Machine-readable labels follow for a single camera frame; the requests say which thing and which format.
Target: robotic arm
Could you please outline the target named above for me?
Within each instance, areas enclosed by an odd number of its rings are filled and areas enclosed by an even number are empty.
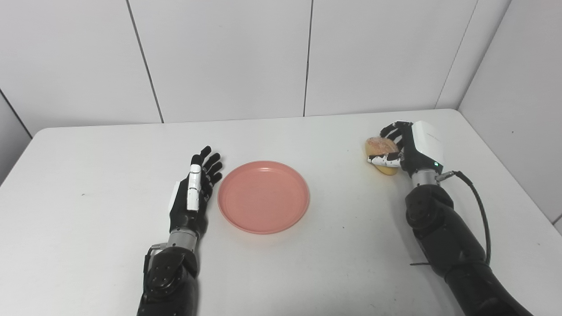
[[[205,147],[191,159],[189,174],[180,182],[170,210],[167,243],[150,247],[144,260],[143,294],[138,316],[192,316],[197,302],[195,256],[197,241],[207,231],[207,201],[213,186],[222,178],[218,153]]]
[[[453,201],[439,186],[457,175],[482,202],[470,180],[459,171],[443,172],[443,146],[438,131],[424,121],[397,121],[381,137],[396,142],[399,152],[369,156],[375,165],[401,167],[414,189],[406,196],[406,221],[433,271],[445,279],[466,316],[532,316],[501,285],[490,263],[490,238],[485,252],[455,212]]]

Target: fingertip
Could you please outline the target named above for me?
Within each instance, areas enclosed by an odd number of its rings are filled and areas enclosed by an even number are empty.
[[[203,157],[203,159],[207,157],[210,153],[211,153],[211,146],[206,146],[205,148],[203,148],[203,150],[201,150],[201,156]]]
[[[191,157],[191,164],[192,165],[201,165],[203,163],[203,159],[201,158],[200,155],[193,155],[193,157]]]

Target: palm of robotic hand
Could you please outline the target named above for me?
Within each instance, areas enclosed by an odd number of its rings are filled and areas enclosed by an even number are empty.
[[[436,128],[424,121],[396,121],[380,131],[380,136],[392,140],[397,152],[369,156],[374,165],[401,167],[409,176],[422,169],[443,171],[443,147]]]
[[[211,198],[213,186],[223,177],[219,170],[223,164],[220,154],[214,153],[207,161],[211,147],[203,148],[200,154],[193,155],[190,172],[179,183],[174,204],[170,210],[170,231],[187,228],[201,238],[207,231],[207,202]]]

